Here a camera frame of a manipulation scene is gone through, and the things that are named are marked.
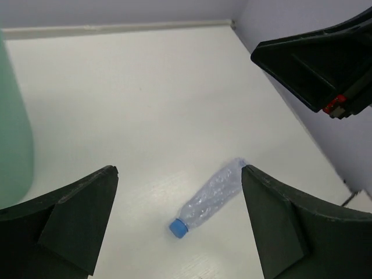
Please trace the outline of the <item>crushed clear bottle blue cap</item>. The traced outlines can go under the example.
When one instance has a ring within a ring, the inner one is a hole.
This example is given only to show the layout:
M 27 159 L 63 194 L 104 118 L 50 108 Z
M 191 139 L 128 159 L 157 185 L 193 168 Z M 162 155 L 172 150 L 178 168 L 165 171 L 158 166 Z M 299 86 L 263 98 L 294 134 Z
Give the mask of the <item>crushed clear bottle blue cap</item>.
M 180 209 L 169 225 L 169 230 L 179 239 L 201 226 L 232 198 L 242 191 L 242 168 L 248 163 L 235 158 L 216 171 Z

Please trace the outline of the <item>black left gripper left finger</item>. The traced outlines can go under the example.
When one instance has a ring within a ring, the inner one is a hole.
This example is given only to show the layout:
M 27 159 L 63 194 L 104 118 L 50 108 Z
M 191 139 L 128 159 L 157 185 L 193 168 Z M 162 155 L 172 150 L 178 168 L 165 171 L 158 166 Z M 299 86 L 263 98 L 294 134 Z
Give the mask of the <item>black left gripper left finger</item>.
M 1 278 L 93 275 L 118 171 L 105 166 L 65 187 L 1 210 Z

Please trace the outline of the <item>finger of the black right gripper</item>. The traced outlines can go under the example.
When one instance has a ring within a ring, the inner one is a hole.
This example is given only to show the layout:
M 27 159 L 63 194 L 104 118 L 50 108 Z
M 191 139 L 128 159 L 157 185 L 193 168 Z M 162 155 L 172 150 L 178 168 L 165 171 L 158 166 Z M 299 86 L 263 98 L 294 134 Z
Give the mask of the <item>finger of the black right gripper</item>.
M 260 42 L 251 61 L 311 111 L 357 115 L 371 105 L 371 9 L 336 26 Z

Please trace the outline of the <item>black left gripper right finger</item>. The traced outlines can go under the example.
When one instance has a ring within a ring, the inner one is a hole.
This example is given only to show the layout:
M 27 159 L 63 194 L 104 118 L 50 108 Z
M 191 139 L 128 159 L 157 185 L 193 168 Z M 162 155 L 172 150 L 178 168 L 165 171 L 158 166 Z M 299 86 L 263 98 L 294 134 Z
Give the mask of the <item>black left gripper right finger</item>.
M 242 189 L 264 278 L 371 278 L 371 214 L 316 198 L 255 166 Z

